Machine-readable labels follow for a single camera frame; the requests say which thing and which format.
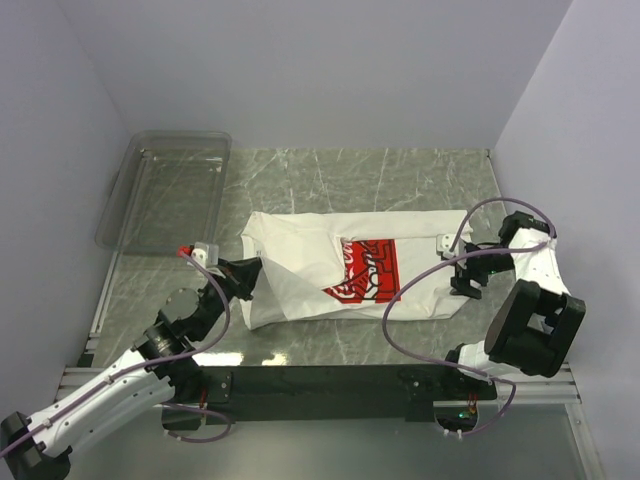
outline white wall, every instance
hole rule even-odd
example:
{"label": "white wall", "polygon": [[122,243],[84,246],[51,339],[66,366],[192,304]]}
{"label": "white wall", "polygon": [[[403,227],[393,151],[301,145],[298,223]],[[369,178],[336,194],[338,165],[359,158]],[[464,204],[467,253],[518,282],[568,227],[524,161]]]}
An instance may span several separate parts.
{"label": "white wall", "polygon": [[640,3],[575,0],[495,151],[502,191],[555,219],[588,314],[571,353],[612,479],[640,470]]}
{"label": "white wall", "polygon": [[59,0],[133,132],[493,147],[570,0]]}
{"label": "white wall", "polygon": [[0,2],[0,92],[2,419],[49,404],[82,351],[109,260],[93,234],[129,134],[55,2]]}

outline clear plastic bin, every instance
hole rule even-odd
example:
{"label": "clear plastic bin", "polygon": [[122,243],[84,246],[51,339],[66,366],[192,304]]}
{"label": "clear plastic bin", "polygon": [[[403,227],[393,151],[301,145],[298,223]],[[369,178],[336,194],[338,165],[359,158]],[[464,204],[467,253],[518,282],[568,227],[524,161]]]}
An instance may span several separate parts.
{"label": "clear plastic bin", "polygon": [[175,255],[213,243],[231,137],[217,132],[135,135],[96,232],[96,243],[129,254]]}

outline red and white logo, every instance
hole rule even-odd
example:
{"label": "red and white logo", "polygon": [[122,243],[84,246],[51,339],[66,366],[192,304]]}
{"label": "red and white logo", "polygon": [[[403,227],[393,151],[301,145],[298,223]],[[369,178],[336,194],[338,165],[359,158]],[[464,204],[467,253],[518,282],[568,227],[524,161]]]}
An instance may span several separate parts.
{"label": "red and white logo", "polygon": [[365,240],[342,244],[346,280],[324,291],[341,303],[388,303],[400,290],[396,245],[393,240]]}

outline robotic arm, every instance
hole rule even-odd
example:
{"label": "robotic arm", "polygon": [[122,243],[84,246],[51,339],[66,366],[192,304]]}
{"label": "robotic arm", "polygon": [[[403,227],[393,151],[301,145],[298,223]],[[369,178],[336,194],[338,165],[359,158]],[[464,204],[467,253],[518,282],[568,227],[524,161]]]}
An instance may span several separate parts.
{"label": "robotic arm", "polygon": [[[480,299],[482,293],[477,287],[486,286],[489,276],[500,271],[514,269],[517,281],[489,327],[485,340],[473,345],[459,345],[449,352],[447,360],[488,371],[492,376],[522,371],[527,375],[552,377],[560,368],[584,317],[584,302],[572,297],[560,278],[555,258],[556,240],[550,238],[548,225],[533,219],[530,215],[516,212],[504,219],[499,237],[499,243],[490,246],[487,250],[505,247],[526,248],[544,241],[550,241],[550,244],[548,248],[532,253],[491,254],[487,252],[486,255],[468,258],[455,265],[454,276],[451,279],[452,294]],[[443,258],[453,258],[481,248],[481,245],[460,242],[454,251],[451,251],[452,243],[453,236],[445,235],[438,239],[438,250]],[[253,258],[238,262],[218,260],[217,254],[212,253],[209,247],[202,244],[196,244],[195,249],[188,249],[188,254],[204,268],[216,267],[214,277],[229,300],[233,297],[251,299],[251,292],[261,269],[260,259]],[[75,456],[82,454],[144,410],[169,400],[190,402],[194,398],[199,398],[203,389],[207,388],[207,379],[202,369],[190,357],[152,364],[122,375],[115,374],[140,363],[193,352],[194,347],[190,342],[202,341],[223,312],[224,307],[220,297],[210,284],[198,292],[190,289],[177,290],[160,309],[155,323],[144,332],[130,350],[98,377],[64,400],[30,417],[18,412],[7,417],[0,424],[0,450],[14,445],[16,440],[31,434],[30,438],[12,448],[5,457],[14,478],[20,480],[63,479],[68,474],[71,461]],[[326,392],[329,388],[326,384],[319,384],[315,378],[311,378],[309,371],[296,370],[300,367],[283,367],[292,369],[289,374],[283,371],[275,372],[277,367],[272,367],[270,371],[275,375],[273,379],[267,378],[268,375],[265,377],[264,372],[251,370],[253,367],[246,368],[243,379],[251,382],[251,388],[247,388],[246,383],[243,388],[236,388],[237,395],[254,395],[251,398],[246,397],[249,398],[249,402],[243,405],[245,412],[248,411],[247,409],[255,409],[257,405],[255,398],[260,395],[264,403],[267,398],[264,393],[272,388],[272,385],[278,388],[278,384],[281,383],[284,389],[284,395],[278,392],[277,398],[298,398],[297,401],[303,401],[301,400],[303,397],[296,396],[297,392],[292,395],[291,391],[286,390],[292,385],[302,386],[303,395],[314,393],[316,390]],[[349,391],[349,395],[357,398],[354,396],[363,388],[363,385],[364,388],[368,388],[368,384],[357,383],[362,380],[363,375],[368,375],[363,373],[365,372],[363,368],[367,367],[345,366],[340,373],[337,368],[334,368],[331,374],[321,372],[320,378],[334,378],[335,385],[332,384],[334,388],[338,391],[351,388],[353,391]],[[439,377],[435,384],[429,384],[434,378],[432,375],[434,370],[418,371],[415,365],[393,366],[393,368],[399,368],[399,370],[385,370],[384,378],[388,379],[387,383],[380,376],[379,370],[372,373],[372,377],[375,378],[372,384],[382,389],[376,390],[373,395],[376,398],[386,395],[385,398],[388,398],[388,404],[385,404],[385,410],[381,415],[397,414],[396,405],[404,405],[407,393],[412,399],[409,406],[414,407],[413,411],[410,410],[407,414],[407,419],[410,419],[411,415],[422,419],[428,418],[430,416],[428,408],[430,404],[431,408],[433,406],[431,402],[436,391],[446,391],[449,398],[462,395],[461,398],[464,399],[468,394],[468,390],[461,392],[451,390],[442,381],[442,377]],[[241,375],[239,372],[236,374],[236,381],[239,382]],[[461,377],[462,374],[484,379],[466,370],[460,370],[459,376]],[[285,379],[286,375],[292,375],[295,381]],[[401,389],[394,390],[398,387],[399,379],[406,385],[401,385]],[[460,383],[460,380],[455,378],[453,383],[467,388],[466,382]],[[468,388],[485,388],[480,392],[481,395],[487,395],[485,383],[468,380],[473,385]],[[56,417],[57,412],[86,398],[92,389],[102,382],[108,385],[92,396],[91,400],[84,402],[61,418]],[[493,397],[485,398],[495,398],[495,389],[493,394]],[[36,432],[40,425],[46,428]]]}

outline white cover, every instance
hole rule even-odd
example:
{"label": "white cover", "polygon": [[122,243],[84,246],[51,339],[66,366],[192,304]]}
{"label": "white cover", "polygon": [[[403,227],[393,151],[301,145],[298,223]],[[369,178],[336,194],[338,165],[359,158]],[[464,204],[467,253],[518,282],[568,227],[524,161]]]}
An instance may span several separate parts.
{"label": "white cover", "polygon": [[[388,299],[398,288],[440,262],[436,237],[455,233],[465,213],[464,210],[327,215],[254,212],[242,232],[244,258],[261,257],[263,269],[253,301],[242,302],[247,327],[255,329],[269,323],[310,318],[382,318]],[[466,227],[465,238],[469,232],[471,228]],[[349,243],[373,240],[393,241]],[[353,250],[357,251],[356,258],[364,260],[352,262],[353,255],[349,252]],[[449,294],[452,275],[453,267],[446,267],[420,282],[394,305],[389,318],[424,320],[453,315],[467,298]],[[335,288],[347,276],[360,279],[364,290],[355,293],[353,284]],[[334,296],[323,291],[331,287]],[[351,300],[341,301],[337,296]]]}

